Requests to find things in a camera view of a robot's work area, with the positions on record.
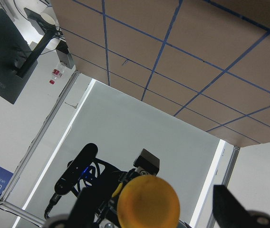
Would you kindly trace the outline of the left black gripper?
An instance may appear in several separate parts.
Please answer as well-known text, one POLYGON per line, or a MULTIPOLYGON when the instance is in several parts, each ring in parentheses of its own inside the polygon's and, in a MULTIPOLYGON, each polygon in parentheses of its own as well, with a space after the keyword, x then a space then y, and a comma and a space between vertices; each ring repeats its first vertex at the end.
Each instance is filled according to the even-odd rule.
POLYGON ((85 188, 99 187, 102 190, 102 201, 95 210, 94 222, 100 225, 102 221, 108 220, 120 228, 117 215, 120 192, 128 182, 138 177, 139 173, 146 172, 156 176, 160 169, 160 159, 148 150, 142 149, 133 163, 137 171, 135 168, 122 171, 105 161, 94 161, 93 164, 97 176, 94 176, 92 172, 85 171, 82 174, 82 179, 85 183, 89 183, 85 188))

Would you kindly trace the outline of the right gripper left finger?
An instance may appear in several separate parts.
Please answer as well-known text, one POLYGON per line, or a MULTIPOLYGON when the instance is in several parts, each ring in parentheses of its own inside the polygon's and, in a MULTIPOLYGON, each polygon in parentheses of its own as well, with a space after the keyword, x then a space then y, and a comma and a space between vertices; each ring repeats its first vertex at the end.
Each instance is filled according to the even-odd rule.
POLYGON ((99 187, 84 188, 80 192, 70 214, 47 219, 47 228, 98 228, 94 222, 95 210, 102 201, 99 187))

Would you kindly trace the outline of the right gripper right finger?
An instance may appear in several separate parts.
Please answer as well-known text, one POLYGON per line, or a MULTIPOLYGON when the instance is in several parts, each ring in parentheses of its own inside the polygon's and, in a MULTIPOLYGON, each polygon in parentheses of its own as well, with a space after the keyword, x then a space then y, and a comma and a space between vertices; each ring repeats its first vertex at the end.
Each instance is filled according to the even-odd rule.
POLYGON ((270 228, 270 215, 246 210, 224 185, 213 186, 212 213, 221 228, 270 228))

